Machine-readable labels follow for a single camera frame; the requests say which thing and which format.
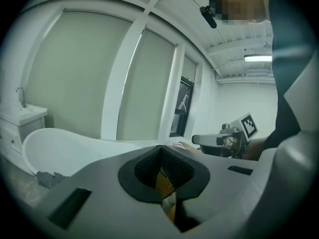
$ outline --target white freestanding bathtub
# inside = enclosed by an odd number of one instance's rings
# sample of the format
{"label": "white freestanding bathtub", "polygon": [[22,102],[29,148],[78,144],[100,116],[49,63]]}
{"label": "white freestanding bathtub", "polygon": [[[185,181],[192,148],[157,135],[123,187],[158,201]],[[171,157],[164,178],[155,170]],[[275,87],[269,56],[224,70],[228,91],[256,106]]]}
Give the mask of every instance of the white freestanding bathtub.
{"label": "white freestanding bathtub", "polygon": [[100,159],[141,149],[131,143],[92,139],[57,128],[32,132],[22,145],[22,157],[35,175],[54,172],[71,176]]}

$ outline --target black slot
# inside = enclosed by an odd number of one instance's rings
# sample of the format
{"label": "black slot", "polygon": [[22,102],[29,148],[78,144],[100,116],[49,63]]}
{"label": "black slot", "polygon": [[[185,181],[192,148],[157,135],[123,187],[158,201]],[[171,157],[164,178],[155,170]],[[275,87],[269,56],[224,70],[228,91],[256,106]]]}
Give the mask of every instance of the black slot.
{"label": "black slot", "polygon": [[239,167],[239,166],[235,166],[235,165],[232,165],[232,166],[228,167],[227,169],[230,171],[234,171],[236,173],[242,173],[242,174],[246,174],[246,175],[251,175],[253,172],[253,169],[243,168],[243,167]]}
{"label": "black slot", "polygon": [[76,189],[49,217],[49,220],[66,230],[89,198],[90,194],[91,191],[89,190]]}

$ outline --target faucet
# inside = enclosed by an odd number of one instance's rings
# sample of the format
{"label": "faucet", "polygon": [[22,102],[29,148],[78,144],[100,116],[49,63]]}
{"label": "faucet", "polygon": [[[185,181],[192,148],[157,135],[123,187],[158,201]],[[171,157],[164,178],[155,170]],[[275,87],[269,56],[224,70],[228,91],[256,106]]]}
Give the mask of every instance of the faucet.
{"label": "faucet", "polygon": [[15,92],[17,93],[18,90],[22,90],[22,101],[21,101],[21,105],[22,105],[22,107],[26,107],[25,97],[24,97],[24,88],[23,88],[23,87],[18,87]]}

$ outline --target window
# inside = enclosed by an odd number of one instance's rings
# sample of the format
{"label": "window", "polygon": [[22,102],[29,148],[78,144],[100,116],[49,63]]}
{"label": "window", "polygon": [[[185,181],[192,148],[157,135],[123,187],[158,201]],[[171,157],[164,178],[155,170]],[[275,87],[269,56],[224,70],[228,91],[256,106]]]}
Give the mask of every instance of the window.
{"label": "window", "polygon": [[159,35],[144,30],[124,86],[117,140],[158,138],[175,49]]}
{"label": "window", "polygon": [[46,127],[101,138],[105,90],[132,23],[100,13],[68,11],[35,56],[26,101],[48,108]]}
{"label": "window", "polygon": [[191,96],[193,92],[193,82],[182,76],[178,91],[177,103],[173,123],[170,129],[170,137],[184,136],[187,118],[189,114]]}

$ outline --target window frame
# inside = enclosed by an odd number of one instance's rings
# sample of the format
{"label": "window frame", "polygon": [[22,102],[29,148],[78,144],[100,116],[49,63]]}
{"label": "window frame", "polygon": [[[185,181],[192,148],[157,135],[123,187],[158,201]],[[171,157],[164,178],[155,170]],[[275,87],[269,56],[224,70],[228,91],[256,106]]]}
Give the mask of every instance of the window frame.
{"label": "window frame", "polygon": [[187,124],[187,120],[188,120],[188,115],[189,115],[189,111],[190,111],[190,105],[191,105],[191,99],[192,99],[192,96],[193,96],[193,90],[194,90],[194,82],[192,82],[191,80],[189,80],[188,78],[186,78],[185,76],[181,76],[181,80],[180,80],[180,84],[186,84],[188,85],[190,88],[189,88],[189,101],[188,101],[188,104],[187,104],[187,107],[186,107],[186,110],[183,111],[183,110],[180,110],[180,109],[175,109],[175,112],[174,112],[174,115],[180,115],[182,116],[181,119],[179,119],[178,121],[178,131],[177,133],[170,133],[169,136],[170,137],[178,137],[178,136],[181,136],[183,137],[184,134],[185,134],[185,129],[186,129],[186,124]]}

